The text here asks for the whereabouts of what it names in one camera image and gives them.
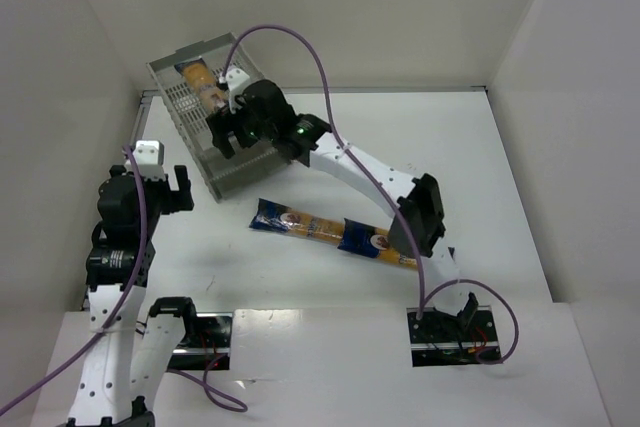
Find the wide spaghetti bag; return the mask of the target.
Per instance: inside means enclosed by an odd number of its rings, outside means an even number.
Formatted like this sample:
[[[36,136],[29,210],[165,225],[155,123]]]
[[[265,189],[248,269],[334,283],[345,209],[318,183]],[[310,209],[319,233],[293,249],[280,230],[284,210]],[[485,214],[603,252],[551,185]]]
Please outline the wide spaghetti bag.
[[[344,231],[338,249],[393,266],[416,270],[417,263],[391,247],[388,231],[344,219]]]

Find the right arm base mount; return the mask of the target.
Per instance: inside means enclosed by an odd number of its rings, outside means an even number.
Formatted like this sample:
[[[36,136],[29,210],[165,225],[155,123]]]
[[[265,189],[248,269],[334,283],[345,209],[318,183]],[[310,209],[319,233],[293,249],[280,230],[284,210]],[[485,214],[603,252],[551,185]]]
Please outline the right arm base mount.
[[[489,306],[476,312],[464,331],[434,309],[427,309],[420,320],[416,310],[406,312],[413,367],[479,365],[501,358],[501,347]]]

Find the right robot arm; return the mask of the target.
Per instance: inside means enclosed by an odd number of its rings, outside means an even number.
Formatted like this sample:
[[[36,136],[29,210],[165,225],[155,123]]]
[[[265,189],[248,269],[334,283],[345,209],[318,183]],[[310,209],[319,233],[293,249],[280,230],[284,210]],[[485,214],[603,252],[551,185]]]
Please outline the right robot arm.
[[[339,137],[312,114],[298,114],[270,80],[243,71],[219,78],[215,110],[207,119],[212,143],[227,159],[258,142],[288,162],[324,172],[358,191],[389,215],[391,248],[418,264],[420,300],[466,329],[477,302],[462,282],[445,241],[444,208],[437,180],[398,171]]]

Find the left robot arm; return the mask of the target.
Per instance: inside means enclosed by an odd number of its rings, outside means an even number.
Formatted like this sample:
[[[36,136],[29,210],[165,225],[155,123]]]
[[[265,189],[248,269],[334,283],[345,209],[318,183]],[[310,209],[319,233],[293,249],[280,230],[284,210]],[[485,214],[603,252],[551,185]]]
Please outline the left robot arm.
[[[129,167],[115,165],[99,188],[100,220],[86,260],[90,332],[69,426],[152,426],[153,405],[174,348],[192,332],[196,308],[189,297],[162,297],[149,309],[137,335],[155,256],[152,236],[163,215],[194,207],[187,169],[137,181]]]

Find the long spaghetti bag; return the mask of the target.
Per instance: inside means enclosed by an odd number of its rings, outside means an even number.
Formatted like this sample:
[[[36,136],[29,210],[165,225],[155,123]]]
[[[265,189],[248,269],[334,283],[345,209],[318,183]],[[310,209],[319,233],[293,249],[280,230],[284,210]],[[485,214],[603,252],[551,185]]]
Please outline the long spaghetti bag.
[[[260,199],[249,227],[253,230],[297,236],[338,245],[344,235],[343,223],[324,219],[291,207]]]

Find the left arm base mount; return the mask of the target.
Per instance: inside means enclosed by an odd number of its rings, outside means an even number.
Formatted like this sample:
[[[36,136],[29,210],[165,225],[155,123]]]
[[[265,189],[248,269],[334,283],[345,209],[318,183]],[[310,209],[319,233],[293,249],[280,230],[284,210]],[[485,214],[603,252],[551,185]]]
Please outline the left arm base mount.
[[[203,372],[210,362],[211,371],[230,368],[233,314],[201,313],[194,328],[174,349],[168,368]]]

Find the small spaghetti bag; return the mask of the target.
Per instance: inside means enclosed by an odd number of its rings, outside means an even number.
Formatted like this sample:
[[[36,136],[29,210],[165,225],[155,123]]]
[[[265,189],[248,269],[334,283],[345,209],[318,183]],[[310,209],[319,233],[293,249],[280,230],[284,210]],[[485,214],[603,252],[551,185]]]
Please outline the small spaghetti bag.
[[[215,113],[226,106],[227,94],[218,87],[216,78],[202,58],[177,63],[174,69],[207,111]]]

